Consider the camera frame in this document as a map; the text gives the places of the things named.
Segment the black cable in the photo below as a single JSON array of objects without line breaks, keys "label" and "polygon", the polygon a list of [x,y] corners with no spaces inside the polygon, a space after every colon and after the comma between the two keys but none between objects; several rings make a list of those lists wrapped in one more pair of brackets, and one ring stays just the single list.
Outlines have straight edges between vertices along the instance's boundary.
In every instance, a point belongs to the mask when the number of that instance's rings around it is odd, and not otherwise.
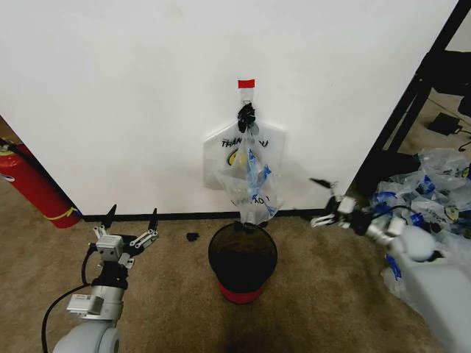
[{"label": "black cable", "polygon": [[374,215],[372,220],[373,219],[376,219],[376,218],[380,218],[381,216],[383,215],[387,215],[388,213],[390,213],[392,210],[396,210],[397,208],[405,208],[406,210],[409,210],[411,211],[412,213],[416,213],[414,210],[412,210],[409,206],[402,206],[401,204],[397,205],[397,206],[393,206],[391,207],[389,210],[385,211],[385,212],[382,212],[380,213],[379,215]]},{"label": "black cable", "polygon": [[82,284],[84,285],[89,285],[90,283],[87,282],[87,276],[86,276],[86,269],[87,269],[87,262],[88,258],[96,251],[96,244],[95,243],[90,243],[88,246],[87,254],[85,254],[85,257],[83,258],[82,261],[82,270],[80,271],[80,276],[82,277]]},{"label": "black cable", "polygon": [[57,305],[58,302],[60,302],[62,299],[64,299],[67,296],[70,296],[73,292],[77,292],[78,290],[81,290],[83,288],[87,288],[89,284],[86,285],[80,285],[79,287],[76,287],[74,289],[70,289],[69,292],[64,293],[62,296],[57,298],[52,302],[52,304],[49,306],[48,310],[44,314],[43,318],[43,325],[41,326],[41,343],[43,344],[43,353],[48,353],[47,350],[47,339],[46,339],[46,328],[47,328],[47,319],[49,317],[49,314],[51,313],[52,309]]},{"label": "black cable", "polygon": [[471,143],[471,141],[470,141],[470,142],[466,142],[464,145],[459,146],[459,147],[458,147],[458,150],[459,150],[460,152],[466,151],[465,147],[468,146],[470,143]]},{"label": "black cable", "polygon": [[62,299],[64,299],[65,297],[67,296],[70,296],[72,293],[74,292],[77,292],[78,290],[81,290],[83,288],[87,288],[90,283],[87,282],[87,277],[86,277],[86,274],[85,274],[85,270],[87,269],[87,263],[88,263],[88,259],[90,258],[90,256],[96,251],[96,244],[95,243],[90,243],[88,245],[88,250],[87,250],[87,254],[85,254],[85,257],[83,258],[83,261],[82,261],[82,270],[80,272],[80,275],[82,277],[82,285],[74,288],[74,289],[70,289],[69,292],[67,293],[64,293],[62,296],[60,296],[59,298],[57,298],[56,300],[54,300],[52,302],[51,305],[49,305],[49,308],[48,310],[46,311],[46,313],[44,314],[44,317],[43,317],[43,324],[41,326],[41,344],[43,346],[43,353],[48,353],[48,350],[47,350],[47,337],[46,337],[46,328],[47,328],[47,319],[49,318],[49,314],[51,313],[52,309],[54,309],[54,307],[57,305],[57,303],[59,303]]}]

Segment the black clip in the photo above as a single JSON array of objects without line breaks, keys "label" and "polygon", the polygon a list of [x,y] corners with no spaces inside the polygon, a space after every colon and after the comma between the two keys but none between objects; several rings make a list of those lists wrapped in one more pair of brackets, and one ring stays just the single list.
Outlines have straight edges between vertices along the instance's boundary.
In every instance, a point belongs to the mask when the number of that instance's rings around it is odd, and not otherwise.
[{"label": "black clip", "polygon": [[252,127],[255,122],[255,109],[252,103],[245,104],[237,114],[238,119],[238,131],[245,132],[247,127]]}]

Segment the black trash can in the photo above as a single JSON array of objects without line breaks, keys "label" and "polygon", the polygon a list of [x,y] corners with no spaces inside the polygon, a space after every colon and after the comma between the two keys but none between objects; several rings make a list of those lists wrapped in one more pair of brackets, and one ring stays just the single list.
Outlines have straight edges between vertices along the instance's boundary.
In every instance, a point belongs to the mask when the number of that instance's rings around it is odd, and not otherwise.
[{"label": "black trash can", "polygon": [[277,265],[277,247],[269,233],[252,224],[222,227],[208,249],[211,268],[222,294],[236,304],[254,301]]}]

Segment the black baseboard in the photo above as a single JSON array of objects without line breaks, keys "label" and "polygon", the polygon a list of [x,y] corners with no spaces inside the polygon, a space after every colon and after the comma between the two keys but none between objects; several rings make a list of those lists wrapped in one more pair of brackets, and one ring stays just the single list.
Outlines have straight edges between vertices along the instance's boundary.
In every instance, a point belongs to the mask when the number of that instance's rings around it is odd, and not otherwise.
[{"label": "black baseboard", "polygon": [[[311,217],[321,215],[324,212],[321,208],[309,210],[281,210],[276,217]],[[115,215],[113,222],[150,221],[152,214],[140,215]],[[100,222],[105,215],[83,215],[85,222]],[[159,221],[179,221],[185,219],[220,219],[220,218],[240,218],[239,212],[204,212],[204,213],[160,213]]]}]

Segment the red tape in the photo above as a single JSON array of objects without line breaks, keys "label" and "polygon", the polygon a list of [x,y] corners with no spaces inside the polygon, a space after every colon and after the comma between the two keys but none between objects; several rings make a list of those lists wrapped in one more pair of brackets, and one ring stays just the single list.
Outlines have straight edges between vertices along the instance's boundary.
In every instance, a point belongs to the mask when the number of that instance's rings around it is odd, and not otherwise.
[{"label": "red tape", "polygon": [[240,79],[238,81],[239,88],[254,88],[255,87],[255,79]]}]

